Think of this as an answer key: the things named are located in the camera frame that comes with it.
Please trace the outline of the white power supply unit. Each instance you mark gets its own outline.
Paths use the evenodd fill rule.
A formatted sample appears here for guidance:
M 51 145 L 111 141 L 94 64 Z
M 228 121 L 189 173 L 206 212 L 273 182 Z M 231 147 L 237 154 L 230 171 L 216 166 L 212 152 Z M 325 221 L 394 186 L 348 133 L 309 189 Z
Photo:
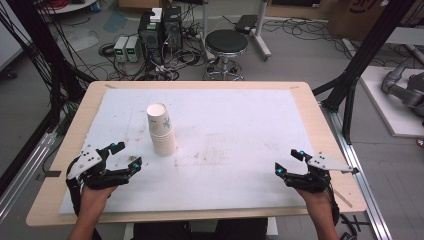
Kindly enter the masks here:
M 127 41 L 127 37 L 121 36 L 114 45 L 114 53 L 117 62 L 126 62 L 128 60 L 126 53 Z
M 137 62 L 139 58 L 139 39 L 137 36 L 130 36 L 126 43 L 126 52 L 129 62 Z

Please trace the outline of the flat black device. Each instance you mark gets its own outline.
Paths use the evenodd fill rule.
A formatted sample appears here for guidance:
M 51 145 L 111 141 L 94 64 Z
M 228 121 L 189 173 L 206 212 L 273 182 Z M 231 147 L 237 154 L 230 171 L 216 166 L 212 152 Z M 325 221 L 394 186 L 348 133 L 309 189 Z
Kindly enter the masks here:
M 257 15 L 242 15 L 235 25 L 235 30 L 243 34 L 249 34 L 257 22 Z

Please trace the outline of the white round table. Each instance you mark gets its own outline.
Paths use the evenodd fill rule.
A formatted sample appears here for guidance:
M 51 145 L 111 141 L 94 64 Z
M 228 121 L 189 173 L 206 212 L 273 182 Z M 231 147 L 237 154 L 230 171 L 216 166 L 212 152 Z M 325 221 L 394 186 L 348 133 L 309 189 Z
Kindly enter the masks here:
M 97 0 L 42 0 L 36 7 L 42 14 L 62 14 L 91 6 Z

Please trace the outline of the aluminium rail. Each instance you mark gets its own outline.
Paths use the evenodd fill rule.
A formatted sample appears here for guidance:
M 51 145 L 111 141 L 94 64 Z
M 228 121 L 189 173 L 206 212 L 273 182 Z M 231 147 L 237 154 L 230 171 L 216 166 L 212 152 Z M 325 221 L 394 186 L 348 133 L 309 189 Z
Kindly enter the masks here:
M 354 147 L 342 135 L 342 119 L 337 113 L 328 111 L 322 108 L 322 112 L 327 119 L 328 125 L 335 136 L 336 142 L 341 149 L 341 152 L 346 162 L 359 170 L 353 175 L 360 192 L 362 193 L 366 203 L 366 215 L 370 221 L 371 228 L 377 240 L 393 240 L 384 217 L 380 211 L 378 203 L 374 197 L 371 187 L 366 178 L 365 172 L 362 169 L 361 163 Z
M 0 196 L 0 224 L 5 221 L 42 163 L 48 159 L 48 154 L 52 152 L 56 139 L 56 133 L 45 133 L 35 146 L 31 148 L 29 155 L 23 158 L 23 165 L 18 169 L 10 184 Z

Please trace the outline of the stack of white paper cups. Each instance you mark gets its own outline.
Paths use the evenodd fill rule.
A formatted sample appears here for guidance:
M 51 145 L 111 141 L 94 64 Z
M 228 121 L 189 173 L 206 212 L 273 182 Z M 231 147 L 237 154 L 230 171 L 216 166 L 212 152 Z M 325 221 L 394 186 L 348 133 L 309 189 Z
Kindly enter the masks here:
M 168 157 L 176 151 L 174 126 L 168 110 L 163 103 L 154 103 L 147 107 L 149 132 L 155 152 Z

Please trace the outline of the person's left hand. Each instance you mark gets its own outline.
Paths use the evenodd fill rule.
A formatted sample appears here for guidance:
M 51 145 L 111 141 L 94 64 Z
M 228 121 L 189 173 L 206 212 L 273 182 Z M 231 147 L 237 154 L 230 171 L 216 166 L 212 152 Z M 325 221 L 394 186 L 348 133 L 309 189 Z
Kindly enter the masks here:
M 106 206 L 108 198 L 116 189 L 117 187 L 109 187 L 101 190 L 93 190 L 84 186 L 79 215 L 100 215 Z

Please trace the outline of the brown cardboard box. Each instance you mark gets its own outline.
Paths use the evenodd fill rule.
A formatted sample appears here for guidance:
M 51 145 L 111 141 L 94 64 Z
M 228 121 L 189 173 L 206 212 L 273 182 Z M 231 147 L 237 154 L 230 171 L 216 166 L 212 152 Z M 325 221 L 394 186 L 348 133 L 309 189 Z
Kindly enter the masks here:
M 338 0 L 330 12 L 331 36 L 362 41 L 388 5 L 387 0 Z

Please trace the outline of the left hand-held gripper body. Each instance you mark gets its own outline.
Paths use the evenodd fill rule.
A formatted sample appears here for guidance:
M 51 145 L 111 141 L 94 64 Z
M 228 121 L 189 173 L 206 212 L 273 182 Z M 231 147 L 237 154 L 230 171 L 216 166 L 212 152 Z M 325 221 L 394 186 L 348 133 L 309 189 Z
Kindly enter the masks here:
M 87 146 L 68 167 L 66 180 L 81 184 L 93 190 L 101 190 L 113 186 L 124 185 L 130 178 L 113 176 L 101 161 L 98 149 Z

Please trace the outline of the black computer tower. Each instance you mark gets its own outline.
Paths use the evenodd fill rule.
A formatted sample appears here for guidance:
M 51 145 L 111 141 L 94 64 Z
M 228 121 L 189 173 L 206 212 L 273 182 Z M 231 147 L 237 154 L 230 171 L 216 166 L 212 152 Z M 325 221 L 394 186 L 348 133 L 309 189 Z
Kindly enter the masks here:
M 162 65 L 163 59 L 161 51 L 164 42 L 163 24 L 161 22 L 151 21 L 150 18 L 152 16 L 152 11 L 145 11 L 142 14 L 139 22 L 138 34 L 145 60 L 150 60 L 158 65 Z
M 163 16 L 166 42 L 172 52 L 182 48 L 181 7 L 166 8 Z

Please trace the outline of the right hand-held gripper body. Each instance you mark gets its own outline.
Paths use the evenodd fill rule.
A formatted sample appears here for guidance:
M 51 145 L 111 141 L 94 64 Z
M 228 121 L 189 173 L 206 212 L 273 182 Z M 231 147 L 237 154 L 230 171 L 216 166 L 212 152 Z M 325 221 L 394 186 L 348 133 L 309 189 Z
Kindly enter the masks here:
M 307 173 L 303 174 L 305 181 L 285 181 L 288 187 L 301 189 L 310 193 L 320 193 L 330 188 L 330 170 L 340 171 L 341 173 L 352 173 L 353 167 L 342 163 L 333 157 L 318 153 L 312 156 L 308 162 Z

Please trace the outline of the black metal frame post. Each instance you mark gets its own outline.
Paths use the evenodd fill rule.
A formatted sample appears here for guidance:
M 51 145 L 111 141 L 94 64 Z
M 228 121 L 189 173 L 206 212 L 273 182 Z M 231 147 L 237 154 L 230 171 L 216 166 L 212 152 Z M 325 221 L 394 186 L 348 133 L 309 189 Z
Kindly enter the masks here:
M 351 123 L 356 85 L 414 2 L 415 0 L 389 0 L 346 69 L 337 78 L 312 90 L 314 96 L 330 90 L 329 96 L 321 102 L 329 112 L 337 113 L 340 104 L 345 102 L 341 133 L 349 145 L 352 144 Z
M 94 78 L 78 70 L 60 50 L 44 17 L 39 13 L 37 0 L 6 0 L 31 44 L 24 42 L 23 32 L 0 14 L 0 20 L 6 29 L 23 47 L 42 79 L 50 90 L 50 102 L 54 109 L 65 103 L 79 103 L 85 89 L 83 83 L 91 83 Z

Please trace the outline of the white metal stand leg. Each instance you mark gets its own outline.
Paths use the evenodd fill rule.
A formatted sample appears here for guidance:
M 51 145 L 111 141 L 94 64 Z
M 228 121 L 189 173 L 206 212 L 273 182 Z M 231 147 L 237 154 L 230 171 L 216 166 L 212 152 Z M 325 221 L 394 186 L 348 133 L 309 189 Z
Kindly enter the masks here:
M 266 45 L 262 37 L 262 29 L 263 29 L 267 4 L 268 4 L 268 0 L 260 0 L 257 25 L 255 28 L 251 30 L 251 35 L 253 37 L 253 40 L 257 46 L 257 49 L 261 53 L 261 56 L 264 62 L 266 62 L 272 56 L 271 51 L 269 50 L 268 46 Z

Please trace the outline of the white wall panel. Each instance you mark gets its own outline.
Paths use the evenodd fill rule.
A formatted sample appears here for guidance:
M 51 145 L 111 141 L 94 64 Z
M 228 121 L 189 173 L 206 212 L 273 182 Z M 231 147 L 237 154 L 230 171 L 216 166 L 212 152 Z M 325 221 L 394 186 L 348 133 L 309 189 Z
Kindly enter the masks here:
M 10 8 L 6 0 L 0 0 L 0 17 L 4 16 L 8 23 L 14 24 L 14 30 L 25 42 L 29 42 L 29 35 Z M 0 21 L 0 72 L 4 70 L 19 54 L 22 47 Z

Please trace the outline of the black cross-shaped bracket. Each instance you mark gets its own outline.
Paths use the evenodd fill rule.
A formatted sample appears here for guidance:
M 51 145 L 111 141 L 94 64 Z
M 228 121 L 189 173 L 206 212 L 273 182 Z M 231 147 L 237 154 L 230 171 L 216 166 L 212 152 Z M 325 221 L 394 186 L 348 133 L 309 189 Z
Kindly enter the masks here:
M 350 220 L 345 214 L 340 215 L 339 222 L 347 226 L 348 230 L 342 234 L 340 240 L 358 240 L 358 233 L 361 232 L 361 226 L 368 226 L 368 222 L 359 221 L 356 216 Z

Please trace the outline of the thin wooden stick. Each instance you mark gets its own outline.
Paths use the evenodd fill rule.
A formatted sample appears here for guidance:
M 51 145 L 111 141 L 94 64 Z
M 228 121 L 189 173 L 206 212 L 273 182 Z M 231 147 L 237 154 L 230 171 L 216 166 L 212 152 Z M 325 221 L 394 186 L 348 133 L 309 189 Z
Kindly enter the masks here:
M 353 208 L 351 202 L 349 202 L 341 193 L 339 193 L 336 189 L 333 189 L 334 194 L 340 198 L 349 208 Z

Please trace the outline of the black round stool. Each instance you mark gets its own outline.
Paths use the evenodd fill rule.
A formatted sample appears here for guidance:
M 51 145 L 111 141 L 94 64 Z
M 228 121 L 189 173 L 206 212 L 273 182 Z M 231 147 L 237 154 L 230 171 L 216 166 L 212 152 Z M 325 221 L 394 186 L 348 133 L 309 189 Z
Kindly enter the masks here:
M 207 63 L 203 78 L 242 81 L 242 68 L 234 58 L 241 56 L 247 46 L 246 37 L 235 30 L 220 29 L 209 33 L 205 39 L 205 47 L 214 59 Z

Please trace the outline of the white base board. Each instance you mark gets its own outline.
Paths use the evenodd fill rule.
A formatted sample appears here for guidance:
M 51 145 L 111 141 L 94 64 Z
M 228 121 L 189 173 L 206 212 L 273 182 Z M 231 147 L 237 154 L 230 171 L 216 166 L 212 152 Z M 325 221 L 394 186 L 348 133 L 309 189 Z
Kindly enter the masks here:
M 369 66 L 361 76 L 361 82 L 392 136 L 424 138 L 424 119 L 402 104 L 401 100 L 381 90 L 384 77 L 390 67 Z

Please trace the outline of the person's right hand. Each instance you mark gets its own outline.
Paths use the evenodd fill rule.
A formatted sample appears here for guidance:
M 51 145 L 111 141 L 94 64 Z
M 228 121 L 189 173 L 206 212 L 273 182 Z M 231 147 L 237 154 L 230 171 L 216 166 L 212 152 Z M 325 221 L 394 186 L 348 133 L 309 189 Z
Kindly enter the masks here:
M 310 193 L 305 190 L 297 189 L 297 193 L 306 203 L 307 211 L 310 215 L 314 214 L 330 214 L 331 200 L 327 192 Z

